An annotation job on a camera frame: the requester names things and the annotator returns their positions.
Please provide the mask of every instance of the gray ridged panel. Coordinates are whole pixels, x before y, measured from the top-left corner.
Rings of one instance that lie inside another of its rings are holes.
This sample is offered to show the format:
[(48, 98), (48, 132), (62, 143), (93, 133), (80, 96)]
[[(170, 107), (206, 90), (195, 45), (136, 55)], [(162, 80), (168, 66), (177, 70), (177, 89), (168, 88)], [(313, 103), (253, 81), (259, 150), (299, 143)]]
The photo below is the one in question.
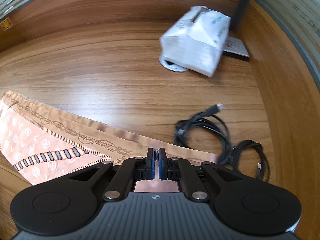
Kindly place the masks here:
[(187, 200), (183, 193), (129, 193), (120, 202), (106, 203), (96, 218), (64, 236), (35, 236), (26, 232), (14, 240), (297, 240), (281, 236), (246, 236), (222, 224), (209, 205)]

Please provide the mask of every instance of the black cable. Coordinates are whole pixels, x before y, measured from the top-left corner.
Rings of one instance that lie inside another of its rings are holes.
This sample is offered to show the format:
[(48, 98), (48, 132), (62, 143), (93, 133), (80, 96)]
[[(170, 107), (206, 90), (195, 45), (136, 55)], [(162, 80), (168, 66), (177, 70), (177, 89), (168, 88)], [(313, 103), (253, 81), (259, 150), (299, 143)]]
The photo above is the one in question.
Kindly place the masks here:
[[(256, 178), (262, 180), (265, 170), (267, 170), (268, 174), (265, 181), (268, 181), (270, 176), (270, 167), (267, 157), (263, 152), (262, 145), (251, 140), (244, 140), (238, 143), (236, 147), (233, 147), (230, 141), (230, 133), (226, 123), (215, 115), (223, 109), (224, 107), (222, 104), (217, 104), (209, 107), (203, 112), (196, 113), (188, 120), (180, 120), (177, 122), (174, 135), (174, 144), (191, 149), (191, 147), (189, 147), (187, 144), (188, 131), (192, 127), (201, 127), (205, 130), (208, 130), (212, 134), (217, 135), (220, 139), (222, 151), (218, 159), (218, 164), (230, 164), (235, 171), (240, 172), (238, 168), (240, 155), (242, 151), (252, 148), (258, 153), (261, 161), (261, 163), (258, 164)], [(216, 119), (217, 123), (212, 122), (204, 117), (213, 117)]]

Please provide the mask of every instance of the wooden wall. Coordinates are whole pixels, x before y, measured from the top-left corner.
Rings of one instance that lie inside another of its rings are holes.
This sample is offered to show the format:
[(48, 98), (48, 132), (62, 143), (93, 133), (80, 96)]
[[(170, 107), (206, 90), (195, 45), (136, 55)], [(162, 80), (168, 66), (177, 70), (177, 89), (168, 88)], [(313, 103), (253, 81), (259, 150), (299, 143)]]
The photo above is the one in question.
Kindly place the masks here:
[(34, 0), (8, 16), (13, 27), (0, 29), (0, 51), (30, 38), (89, 23), (177, 20), (191, 6), (207, 5), (231, 16), (238, 0)]
[(296, 233), (320, 239), (320, 95), (300, 54), (253, 0), (239, 26), (267, 111), (276, 183), (302, 203)]

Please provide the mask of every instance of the white plastic bag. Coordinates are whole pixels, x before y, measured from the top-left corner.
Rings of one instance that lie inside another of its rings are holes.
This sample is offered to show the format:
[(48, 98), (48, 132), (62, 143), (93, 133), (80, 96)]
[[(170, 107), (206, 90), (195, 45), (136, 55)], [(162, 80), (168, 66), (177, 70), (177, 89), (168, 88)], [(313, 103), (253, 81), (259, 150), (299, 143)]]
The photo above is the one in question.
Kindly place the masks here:
[(205, 6), (191, 7), (160, 37), (163, 59), (211, 77), (228, 37), (230, 20)]

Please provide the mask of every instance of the silver screw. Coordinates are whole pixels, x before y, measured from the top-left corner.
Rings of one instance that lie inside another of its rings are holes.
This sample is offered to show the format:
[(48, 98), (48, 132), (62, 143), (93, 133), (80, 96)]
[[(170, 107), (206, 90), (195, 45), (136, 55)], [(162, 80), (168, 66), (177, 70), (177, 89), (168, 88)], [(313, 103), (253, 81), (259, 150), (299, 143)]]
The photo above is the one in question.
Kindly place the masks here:
[(120, 193), (115, 191), (115, 190), (110, 190), (110, 191), (107, 191), (104, 196), (108, 199), (115, 199), (115, 198), (118, 198), (120, 196)]
[(203, 191), (196, 191), (194, 193), (192, 193), (192, 197), (197, 199), (197, 200), (202, 200), (207, 198), (208, 194), (203, 192)]

